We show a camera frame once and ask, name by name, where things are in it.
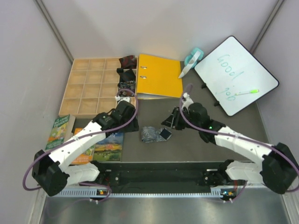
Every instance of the teal tape dispenser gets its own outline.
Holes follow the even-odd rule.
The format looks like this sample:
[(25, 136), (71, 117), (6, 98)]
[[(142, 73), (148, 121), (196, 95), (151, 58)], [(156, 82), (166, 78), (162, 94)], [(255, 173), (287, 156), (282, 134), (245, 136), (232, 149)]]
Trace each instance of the teal tape dispenser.
[(183, 68), (178, 78), (184, 77), (190, 69), (196, 66), (197, 62), (200, 61), (203, 58), (203, 56), (204, 52), (201, 49), (194, 48), (191, 51), (191, 54), (185, 58), (185, 67)]

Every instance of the book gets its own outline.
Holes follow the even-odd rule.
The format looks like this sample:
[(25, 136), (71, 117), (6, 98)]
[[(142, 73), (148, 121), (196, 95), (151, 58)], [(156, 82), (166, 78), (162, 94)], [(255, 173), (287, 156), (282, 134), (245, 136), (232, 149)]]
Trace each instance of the book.
[(69, 114), (55, 120), (45, 151), (55, 148), (71, 138), (75, 119), (73, 115)]
[(93, 160), (120, 161), (124, 133), (114, 133), (95, 144)]
[(139, 99), (179, 98), (183, 92), (180, 61), (140, 54), (136, 93)]
[[(76, 128), (74, 135), (78, 134), (82, 128)], [(78, 156), (71, 164), (72, 165), (83, 165), (87, 164), (93, 160), (93, 153), (94, 153), (95, 145), (89, 147), (84, 153)]]

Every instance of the green marker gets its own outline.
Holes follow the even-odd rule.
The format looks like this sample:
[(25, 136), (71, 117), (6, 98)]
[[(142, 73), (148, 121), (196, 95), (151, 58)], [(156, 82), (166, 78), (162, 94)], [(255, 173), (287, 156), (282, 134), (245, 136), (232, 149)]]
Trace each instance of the green marker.
[(244, 95), (244, 94), (250, 94), (250, 93), (258, 93), (258, 92), (259, 92), (259, 90), (250, 90), (250, 91), (247, 91), (247, 92), (236, 93), (235, 96)]

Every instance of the whiteboard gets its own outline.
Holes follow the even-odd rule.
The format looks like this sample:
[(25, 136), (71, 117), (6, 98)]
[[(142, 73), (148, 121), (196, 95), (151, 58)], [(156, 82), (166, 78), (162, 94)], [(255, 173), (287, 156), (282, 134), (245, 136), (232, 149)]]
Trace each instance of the whiteboard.
[(228, 116), (279, 85), (279, 81), (234, 37), (228, 37), (195, 70)]

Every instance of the gray cloth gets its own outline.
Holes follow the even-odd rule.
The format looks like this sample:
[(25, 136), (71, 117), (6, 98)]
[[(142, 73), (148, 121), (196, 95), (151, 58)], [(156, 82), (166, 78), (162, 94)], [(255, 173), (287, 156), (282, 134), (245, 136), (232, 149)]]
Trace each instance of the gray cloth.
[(143, 127), (141, 130), (141, 140), (144, 143), (167, 141), (170, 137), (171, 132), (166, 128)]

